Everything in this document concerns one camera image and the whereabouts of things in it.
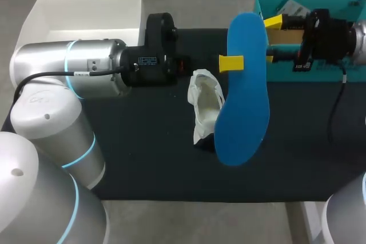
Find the shoe insole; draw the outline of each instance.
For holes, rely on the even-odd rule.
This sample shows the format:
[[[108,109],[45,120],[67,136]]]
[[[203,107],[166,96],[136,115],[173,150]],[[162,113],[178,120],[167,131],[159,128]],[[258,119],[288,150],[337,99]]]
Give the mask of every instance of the shoe insole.
[[[228,72],[228,96],[215,124],[214,141],[219,160],[237,166],[257,151],[269,122],[263,20],[254,13],[238,15],[227,43],[228,55],[244,56],[244,70]]]

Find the black cable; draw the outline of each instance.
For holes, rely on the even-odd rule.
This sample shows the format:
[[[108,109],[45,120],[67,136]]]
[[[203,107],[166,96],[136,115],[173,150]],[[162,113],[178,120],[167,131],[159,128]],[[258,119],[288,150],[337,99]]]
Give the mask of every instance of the black cable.
[[[328,136],[328,141],[329,143],[333,143],[333,120],[334,120],[334,116],[336,114],[336,110],[338,107],[338,104],[342,98],[343,92],[344,92],[344,88],[345,88],[345,84],[347,82],[347,74],[345,71],[345,67],[343,66],[342,62],[339,63],[339,68],[342,71],[343,74],[343,79],[342,79],[342,85],[341,85],[341,89],[338,92],[338,96],[333,104],[331,113],[329,114],[329,118],[328,118],[328,124],[327,124],[327,136]]]
[[[18,100],[21,90],[23,89],[23,87],[32,79],[34,78],[38,78],[38,77],[56,77],[56,76],[60,76],[60,77],[73,77],[73,76],[78,76],[78,75],[89,75],[91,77],[99,77],[102,75],[109,75],[109,74],[119,74],[121,73],[125,68],[123,66],[121,67],[117,67],[114,70],[108,70],[108,71],[90,71],[90,72],[75,72],[75,71],[49,71],[49,72],[44,72],[44,73],[38,73],[38,74],[32,74],[28,77],[26,77],[25,79],[23,79],[18,87],[16,88],[15,92],[14,92],[14,99],[13,99],[13,105],[16,103],[16,101]]]

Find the gray floor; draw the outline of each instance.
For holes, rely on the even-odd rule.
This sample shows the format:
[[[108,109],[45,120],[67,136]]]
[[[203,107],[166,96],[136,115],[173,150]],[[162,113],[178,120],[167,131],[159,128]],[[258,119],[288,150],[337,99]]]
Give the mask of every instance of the gray floor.
[[[8,63],[35,0],[0,0],[0,122],[13,95]],[[144,0],[147,13],[167,11],[177,27],[228,27],[253,0]],[[291,243],[283,203],[105,202],[111,243]]]

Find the black table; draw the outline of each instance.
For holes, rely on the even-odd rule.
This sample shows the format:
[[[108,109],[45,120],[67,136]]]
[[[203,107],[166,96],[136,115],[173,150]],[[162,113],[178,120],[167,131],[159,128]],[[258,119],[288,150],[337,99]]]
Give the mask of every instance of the black table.
[[[209,69],[227,91],[214,57],[223,29],[180,30],[178,52]],[[83,109],[106,159],[101,199],[209,202],[324,201],[366,169],[366,83],[348,83],[327,141],[340,83],[268,82],[270,121],[258,152],[239,167],[193,147],[189,77],[170,87],[135,88],[124,98],[87,100]],[[9,120],[4,124],[10,130]]]

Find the cardboard box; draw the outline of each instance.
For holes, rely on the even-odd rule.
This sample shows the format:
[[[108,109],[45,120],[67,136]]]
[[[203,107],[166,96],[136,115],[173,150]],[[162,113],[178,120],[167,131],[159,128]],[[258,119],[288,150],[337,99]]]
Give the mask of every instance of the cardboard box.
[[[254,12],[263,19],[274,17],[289,0],[255,0]],[[329,9],[331,17],[357,22],[366,19],[366,0],[292,0],[300,6],[313,9]],[[272,47],[280,50],[296,51],[300,44],[279,44]],[[355,66],[348,58],[343,60],[347,70],[347,81],[366,82],[366,66]],[[267,64],[267,80],[272,82],[340,82],[342,73],[336,66],[327,65],[324,61],[314,61],[311,71],[294,73],[293,62]]]

